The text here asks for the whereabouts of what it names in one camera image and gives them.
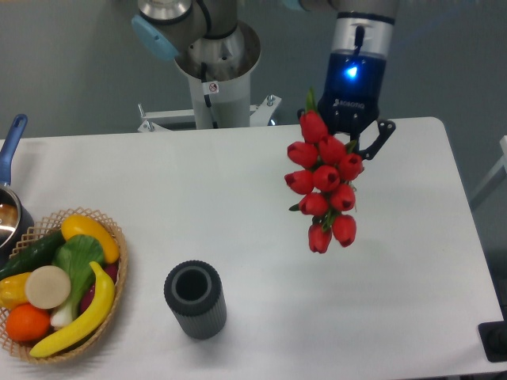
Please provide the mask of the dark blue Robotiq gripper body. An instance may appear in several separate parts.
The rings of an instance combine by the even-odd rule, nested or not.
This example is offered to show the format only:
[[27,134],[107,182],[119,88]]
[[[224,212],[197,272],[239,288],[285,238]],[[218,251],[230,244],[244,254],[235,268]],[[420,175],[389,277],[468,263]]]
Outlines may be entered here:
[[379,95],[387,61],[373,56],[330,55],[318,112],[330,134],[357,139],[379,117]]

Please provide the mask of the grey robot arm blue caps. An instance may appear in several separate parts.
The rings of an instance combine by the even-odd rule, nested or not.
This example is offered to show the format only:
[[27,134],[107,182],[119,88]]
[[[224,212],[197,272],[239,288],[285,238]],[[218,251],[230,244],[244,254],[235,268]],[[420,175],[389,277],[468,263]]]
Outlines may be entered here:
[[[308,99],[332,134],[358,142],[370,125],[377,139],[355,147],[373,159],[395,124],[379,116],[379,95],[398,12],[396,1],[289,1],[301,11],[337,16],[326,82],[319,100]],[[238,18],[235,1],[141,1],[132,28],[146,49],[174,61],[189,82],[199,129],[265,125],[267,107],[250,107],[250,76],[261,56],[260,40]]]

